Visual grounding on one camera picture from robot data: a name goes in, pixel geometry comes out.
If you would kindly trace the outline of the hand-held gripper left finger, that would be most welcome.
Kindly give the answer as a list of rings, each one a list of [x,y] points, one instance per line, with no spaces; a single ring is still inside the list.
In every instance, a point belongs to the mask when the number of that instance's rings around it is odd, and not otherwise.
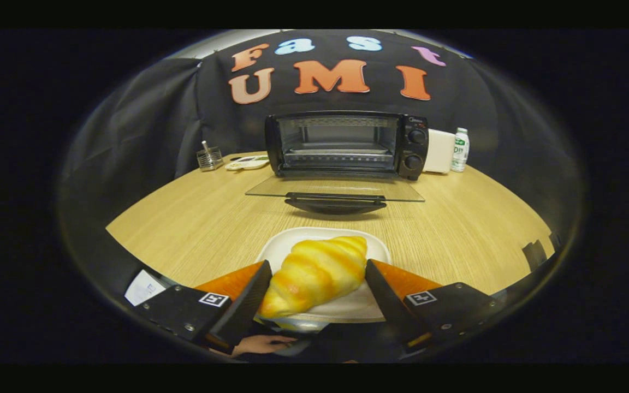
[[[175,284],[134,309],[183,341],[227,353],[246,336],[271,277],[269,261],[262,260],[199,288]]]

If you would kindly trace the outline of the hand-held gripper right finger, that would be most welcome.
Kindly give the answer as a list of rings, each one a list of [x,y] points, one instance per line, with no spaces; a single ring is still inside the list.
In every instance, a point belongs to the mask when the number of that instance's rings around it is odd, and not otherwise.
[[[367,261],[365,280],[405,353],[449,348],[503,309],[502,299],[467,283],[438,284],[379,260]]]

